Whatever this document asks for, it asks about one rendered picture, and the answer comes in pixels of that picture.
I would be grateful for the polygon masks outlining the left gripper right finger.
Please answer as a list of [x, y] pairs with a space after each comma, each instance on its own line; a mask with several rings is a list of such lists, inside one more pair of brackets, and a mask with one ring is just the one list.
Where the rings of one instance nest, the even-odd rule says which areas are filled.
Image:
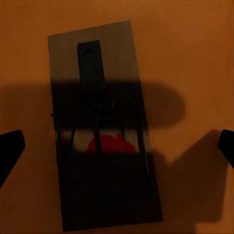
[[218, 146], [234, 169], [234, 132], [223, 130]]

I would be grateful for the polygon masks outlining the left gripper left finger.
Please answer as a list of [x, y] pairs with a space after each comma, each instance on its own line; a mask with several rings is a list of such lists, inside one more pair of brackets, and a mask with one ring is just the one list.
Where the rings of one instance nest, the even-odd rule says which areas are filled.
[[0, 135], [0, 188], [25, 148], [22, 130]]

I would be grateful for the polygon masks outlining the mousetrap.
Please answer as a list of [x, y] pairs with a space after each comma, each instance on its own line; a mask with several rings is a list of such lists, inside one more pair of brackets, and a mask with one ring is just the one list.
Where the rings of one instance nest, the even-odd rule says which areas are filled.
[[63, 232], [162, 222], [130, 20], [47, 43]]

